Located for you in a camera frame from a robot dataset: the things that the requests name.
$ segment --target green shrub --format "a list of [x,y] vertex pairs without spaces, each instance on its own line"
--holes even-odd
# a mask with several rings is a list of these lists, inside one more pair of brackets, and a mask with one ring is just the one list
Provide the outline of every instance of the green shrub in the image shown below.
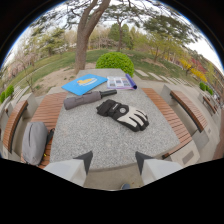
[[13,92],[14,92],[14,87],[12,85],[8,86],[8,88],[5,91],[5,98],[8,98],[9,96],[11,96]]
[[126,54],[120,52],[109,52],[101,55],[96,62],[96,68],[120,68],[131,77],[134,73],[133,62]]
[[205,84],[203,82],[200,82],[200,88],[205,91],[206,90],[206,87],[205,87]]
[[0,98],[1,103],[3,103],[4,100],[5,100],[5,92],[3,91]]
[[208,89],[208,92],[209,92],[211,95],[213,95],[213,91],[212,91],[212,89]]

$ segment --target wooden bench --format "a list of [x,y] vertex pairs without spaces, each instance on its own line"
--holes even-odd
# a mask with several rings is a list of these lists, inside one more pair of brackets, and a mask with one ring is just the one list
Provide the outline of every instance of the wooden bench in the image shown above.
[[[33,115],[31,122],[35,121],[44,122],[48,131],[50,131],[52,128],[55,128],[58,116],[60,114],[66,96],[67,92],[46,95],[42,100],[42,102],[40,103],[39,107],[37,108],[35,114]],[[44,156],[41,164],[38,166],[41,169],[43,169],[50,163],[52,140],[47,144],[44,152],[46,156]],[[25,163],[22,153],[21,153],[21,162]]]
[[181,91],[172,90],[170,95],[188,113],[199,132],[202,132],[208,123],[199,109]]
[[13,108],[13,111],[6,124],[3,136],[3,145],[10,153],[12,153],[12,142],[16,127],[20,121],[23,112],[27,109],[27,106],[28,102],[26,100],[17,103],[16,106]]
[[210,100],[207,97],[205,97],[205,96],[203,96],[203,104],[204,104],[204,102],[206,102],[209,105],[209,107],[211,108],[212,112],[215,114],[216,111],[217,111],[217,108],[213,107],[212,104],[210,103]]
[[142,90],[146,93],[146,95],[152,100],[152,102],[163,114],[163,116],[170,124],[170,126],[172,127],[173,131],[175,132],[176,136],[180,141],[179,145],[177,145],[173,150],[162,156],[163,159],[165,159],[169,155],[173,154],[177,150],[187,145],[192,140],[192,138],[188,130],[184,126],[183,122],[179,119],[179,117],[176,115],[173,109],[166,103],[166,101],[159,94],[157,94],[151,88],[143,88]]

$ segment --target building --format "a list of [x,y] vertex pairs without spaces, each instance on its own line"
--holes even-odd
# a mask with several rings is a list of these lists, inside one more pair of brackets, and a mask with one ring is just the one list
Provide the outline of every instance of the building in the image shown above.
[[205,58],[207,62],[210,62],[214,67],[214,77],[215,82],[211,84],[215,91],[218,93],[222,101],[224,101],[224,74],[208,59]]

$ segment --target paper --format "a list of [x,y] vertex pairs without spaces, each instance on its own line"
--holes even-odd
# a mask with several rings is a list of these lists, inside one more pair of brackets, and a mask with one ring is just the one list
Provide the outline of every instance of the paper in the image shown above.
[[126,74],[125,77],[107,77],[108,89],[137,89],[137,85],[132,78]]

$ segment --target yellow foliage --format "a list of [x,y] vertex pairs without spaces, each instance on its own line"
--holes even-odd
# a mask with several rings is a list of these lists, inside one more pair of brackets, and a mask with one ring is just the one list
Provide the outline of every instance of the yellow foliage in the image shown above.
[[[180,62],[183,65],[184,69],[189,69],[191,67],[191,65],[184,59],[180,59]],[[192,68],[191,72],[194,75],[196,75],[197,77],[199,77],[202,81],[207,82],[207,79],[206,79],[205,75],[202,72],[196,70],[195,68]]]

